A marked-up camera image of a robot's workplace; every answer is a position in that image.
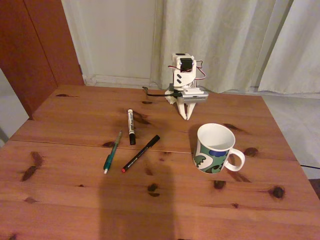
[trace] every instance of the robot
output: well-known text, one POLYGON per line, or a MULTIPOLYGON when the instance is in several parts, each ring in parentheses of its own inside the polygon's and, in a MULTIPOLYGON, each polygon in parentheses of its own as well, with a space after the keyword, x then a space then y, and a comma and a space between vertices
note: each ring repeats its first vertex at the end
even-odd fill
POLYGON ((206 78, 202 69, 202 60, 196 61, 194 56, 188 53, 175 53, 172 55, 173 83, 165 94, 149 94, 148 88, 143 87, 148 96, 165 97, 170 104, 177 104, 180 115, 184 120, 189 120, 196 103, 205 102, 209 96, 206 91, 197 87, 197 80, 206 78), (196 78, 197 69, 204 77, 196 78))

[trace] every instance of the cable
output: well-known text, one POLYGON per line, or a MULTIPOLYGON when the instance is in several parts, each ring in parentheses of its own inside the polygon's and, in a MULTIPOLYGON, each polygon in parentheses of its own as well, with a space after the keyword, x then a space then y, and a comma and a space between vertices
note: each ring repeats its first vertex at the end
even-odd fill
MULTIPOLYGON (((196 63, 199 63, 199 62, 201 62, 201 65, 200 66, 197 65, 196 68, 203 74, 203 77, 195 78, 195 80, 203 80, 203 79, 205 79, 207 77, 207 75, 204 73, 204 71, 201 70, 202 69, 202 64, 204 63, 204 61, 203 60, 196 61, 196 63)), ((172 65, 169 65, 168 68, 180 70, 180 68, 178 68, 176 66, 172 66, 172 65)), ((192 71, 192 68, 184 70, 184 71, 181 71, 181 73, 191 72, 191 71, 192 71)))
POLYGON ((174 92, 174 93, 170 93, 170 94, 150 94, 148 93, 148 88, 143 86, 142 87, 146 93, 147 96, 151 96, 151 97, 182 97, 182 93, 181 92, 174 92))
MULTIPOLYGON (((176 66, 171 66, 171 65, 169 65, 169 66, 168 66, 168 68, 170 68, 170 69, 178 69, 178 70, 180 70, 180 68, 178 68, 178 67, 176 67, 176 66)), ((190 72, 191 70, 192 70, 192 68, 187 69, 187 70, 184 70, 184 71, 181 71, 181 70, 180 70, 180 72, 181 72, 181 73, 184 73, 184 72, 190 72)))
POLYGON ((199 78, 195 78, 195 80, 202 80, 202 79, 205 79, 207 77, 207 75, 201 70, 202 67, 196 67, 202 74, 204 77, 199 77, 199 78))
POLYGON ((316 166, 308 166, 308 165, 300 165, 301 167, 311 168, 311 169, 320 169, 320 167, 316 166))

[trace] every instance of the white marker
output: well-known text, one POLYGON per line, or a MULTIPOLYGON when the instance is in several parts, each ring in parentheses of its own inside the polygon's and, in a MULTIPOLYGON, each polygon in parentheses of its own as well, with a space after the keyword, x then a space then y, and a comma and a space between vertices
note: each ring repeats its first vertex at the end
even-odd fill
POLYGON ((130 145, 136 145, 136 135, 134 127, 134 112, 132 109, 128 109, 128 126, 129 126, 129 139, 130 145))

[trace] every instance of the white mug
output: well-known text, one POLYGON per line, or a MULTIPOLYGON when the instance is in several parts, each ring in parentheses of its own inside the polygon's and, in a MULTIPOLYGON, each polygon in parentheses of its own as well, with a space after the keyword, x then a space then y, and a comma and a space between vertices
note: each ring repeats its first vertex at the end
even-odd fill
POLYGON ((207 123, 199 127, 197 132, 197 145, 193 153, 193 163, 202 172, 217 174, 224 167, 231 171, 239 171, 245 164, 245 155, 234 149, 236 137, 227 127, 207 123), (235 154, 241 159, 240 166, 232 165, 228 159, 235 154))

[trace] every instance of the mug design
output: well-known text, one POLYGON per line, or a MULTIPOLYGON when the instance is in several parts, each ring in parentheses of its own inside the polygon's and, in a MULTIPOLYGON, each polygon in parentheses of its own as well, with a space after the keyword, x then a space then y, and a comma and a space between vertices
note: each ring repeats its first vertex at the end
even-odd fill
POLYGON ((193 163, 202 172, 216 174, 221 171, 228 156, 228 152, 229 150, 213 151, 198 142, 193 163))

